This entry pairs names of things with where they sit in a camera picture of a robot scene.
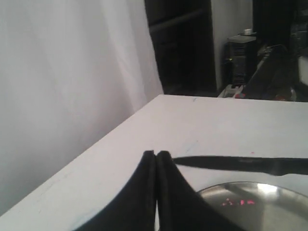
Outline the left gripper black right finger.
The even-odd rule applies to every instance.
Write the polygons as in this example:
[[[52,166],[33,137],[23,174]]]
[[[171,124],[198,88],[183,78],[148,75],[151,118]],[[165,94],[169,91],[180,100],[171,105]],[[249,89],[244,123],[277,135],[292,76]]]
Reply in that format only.
[[[156,156],[156,183],[161,231],[241,231],[194,191],[168,151]]]

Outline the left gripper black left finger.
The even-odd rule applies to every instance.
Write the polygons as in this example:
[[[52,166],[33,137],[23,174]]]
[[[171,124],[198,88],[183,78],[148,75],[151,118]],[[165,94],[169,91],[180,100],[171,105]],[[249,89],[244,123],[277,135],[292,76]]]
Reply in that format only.
[[[154,231],[156,156],[146,151],[118,195],[77,231]]]

